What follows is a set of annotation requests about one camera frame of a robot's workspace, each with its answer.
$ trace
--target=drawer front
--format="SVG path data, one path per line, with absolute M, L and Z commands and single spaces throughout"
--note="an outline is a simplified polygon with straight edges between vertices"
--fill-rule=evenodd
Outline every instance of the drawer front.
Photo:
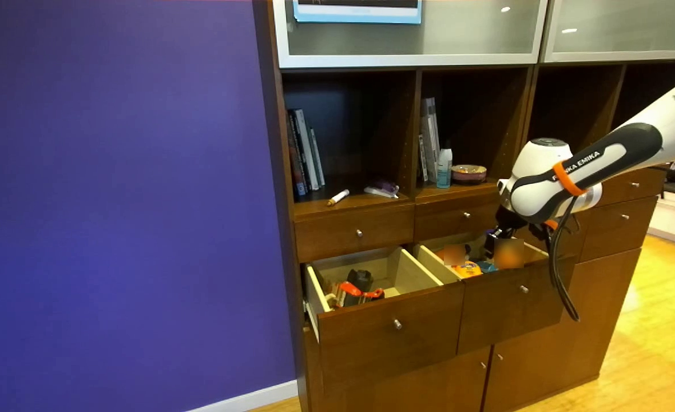
M 631 175 L 614 177 L 604 183 L 604 198 L 600 206 L 627 200 L 657 198 L 664 190 L 664 181 L 666 170 L 637 170 Z
M 415 241 L 442 238 L 452 234 L 485 234 L 497 225 L 497 206 L 497 195 L 418 206 L 413 229 Z
M 300 262 L 316 262 L 358 250 L 393 248 L 411 241 L 411 205 L 342 211 L 295 219 Z
M 644 198 L 581 214 L 579 222 L 586 234 L 581 258 L 586 262 L 625 250 L 637 250 L 648 234 L 653 206 L 657 198 Z
M 560 258 L 557 269 L 566 286 L 572 258 Z M 548 281 L 545 258 L 512 271 L 481 274 L 462 284 L 459 353 L 560 320 L 562 302 Z
M 322 313 L 325 385 L 366 385 L 452 358 L 459 306 L 459 284 L 450 284 Z

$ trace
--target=wooden floor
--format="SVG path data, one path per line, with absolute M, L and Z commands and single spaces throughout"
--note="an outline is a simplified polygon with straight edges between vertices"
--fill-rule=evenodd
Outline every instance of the wooden floor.
M 600 380 L 522 412 L 675 409 L 675 243 L 648 237 Z M 295 398 L 258 412 L 300 412 Z

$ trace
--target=baseboard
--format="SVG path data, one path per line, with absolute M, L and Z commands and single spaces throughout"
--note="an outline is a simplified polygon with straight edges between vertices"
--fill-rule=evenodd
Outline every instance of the baseboard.
M 296 396 L 296 383 L 290 380 L 290 383 L 282 383 L 282 385 L 275 385 L 275 387 L 250 391 L 250 395 L 242 395 L 242 396 L 235 396 L 235 398 L 224 398 L 220 403 L 211 403 L 211 405 L 196 407 L 191 412 L 246 412 L 246 409 L 254 409 L 254 407 L 262 407 L 262 405 L 270 405 L 270 403 L 295 398 L 295 396 Z

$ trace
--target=bottle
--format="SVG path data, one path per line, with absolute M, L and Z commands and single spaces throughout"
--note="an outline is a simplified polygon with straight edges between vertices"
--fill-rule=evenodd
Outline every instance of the bottle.
M 437 189 L 450 189 L 450 167 L 452 167 L 452 152 L 442 150 L 437 153 L 437 163 L 435 163 L 435 185 Z

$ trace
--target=book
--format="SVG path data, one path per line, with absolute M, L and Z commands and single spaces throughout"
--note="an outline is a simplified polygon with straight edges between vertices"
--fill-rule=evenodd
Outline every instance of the book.
M 427 181 L 435 181 L 435 163 L 437 163 L 437 152 L 439 146 L 439 128 L 437 128 L 437 110 L 435 110 L 435 96 L 422 98 L 422 150 L 425 150 L 425 170 L 427 170 Z
M 318 189 L 325 189 L 327 181 L 322 177 L 322 163 L 319 163 L 319 152 L 318 152 L 318 140 L 316 140 L 316 131 L 312 128 L 311 128 L 311 150 L 312 150 L 312 166 L 316 166 Z
M 308 183 L 307 183 L 304 161 L 300 157 L 295 120 L 290 112 L 288 112 L 288 153 L 290 153 L 293 195 L 295 195 L 295 200 L 300 200 L 300 198 L 308 195 Z
M 300 143 L 300 157 L 307 167 L 308 190 L 318 190 L 319 185 L 318 185 L 316 161 L 312 161 L 312 150 L 311 150 L 308 124 L 307 124 L 304 110 L 293 110 L 293 120 L 295 120 L 295 135 Z
M 420 166 L 420 183 L 430 183 L 430 177 L 427 177 L 427 153 L 425 153 L 425 135 L 422 134 L 418 134 L 418 166 Z

